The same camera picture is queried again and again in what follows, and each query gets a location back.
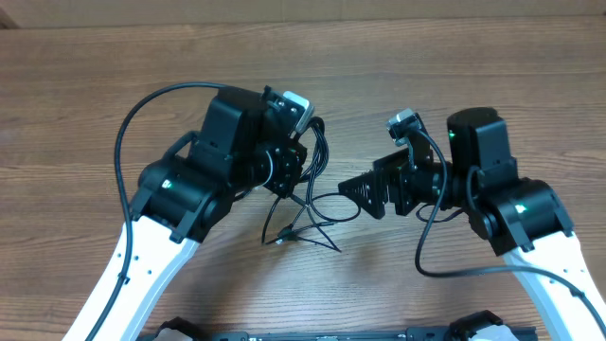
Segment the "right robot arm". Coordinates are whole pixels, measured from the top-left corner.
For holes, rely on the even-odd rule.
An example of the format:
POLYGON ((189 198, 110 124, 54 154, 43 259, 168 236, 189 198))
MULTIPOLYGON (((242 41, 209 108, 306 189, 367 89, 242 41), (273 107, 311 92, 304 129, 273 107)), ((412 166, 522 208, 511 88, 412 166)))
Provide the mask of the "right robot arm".
POLYGON ((546 182, 519 175, 507 124, 495 109, 473 107, 448 117, 450 160, 411 109, 391 117, 386 130, 399 151, 340 183, 339 193, 375 219, 384 216, 388 203, 401 216, 422 206, 434 213, 457 208, 504 262, 436 272, 422 266, 418 247, 419 273, 428 278, 511 273, 553 339, 604 339, 605 302, 584 261, 572 218, 546 182))

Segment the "braided cable silver plug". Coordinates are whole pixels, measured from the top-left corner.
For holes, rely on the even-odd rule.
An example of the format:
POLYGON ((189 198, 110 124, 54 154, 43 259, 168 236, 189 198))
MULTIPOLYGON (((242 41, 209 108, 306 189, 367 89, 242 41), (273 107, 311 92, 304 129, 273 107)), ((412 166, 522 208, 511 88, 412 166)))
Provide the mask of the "braided cable silver plug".
POLYGON ((325 219, 316 215, 311 205, 299 195, 293 194, 287 199, 276 198, 263 222, 260 243, 263 246, 308 243, 340 252, 340 247, 327 231, 335 225, 335 218, 325 219))

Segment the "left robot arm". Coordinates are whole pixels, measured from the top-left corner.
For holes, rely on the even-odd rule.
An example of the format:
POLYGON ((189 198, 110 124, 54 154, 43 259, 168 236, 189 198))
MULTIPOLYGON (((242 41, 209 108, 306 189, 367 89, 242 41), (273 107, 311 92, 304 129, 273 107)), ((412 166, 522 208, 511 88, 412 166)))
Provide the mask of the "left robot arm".
POLYGON ((132 197, 120 196, 125 223, 67 340, 135 340, 169 283, 239 194, 294 190, 307 150, 298 139, 312 103, 271 87, 254 92, 214 84, 201 129, 190 131, 140 174, 132 197))

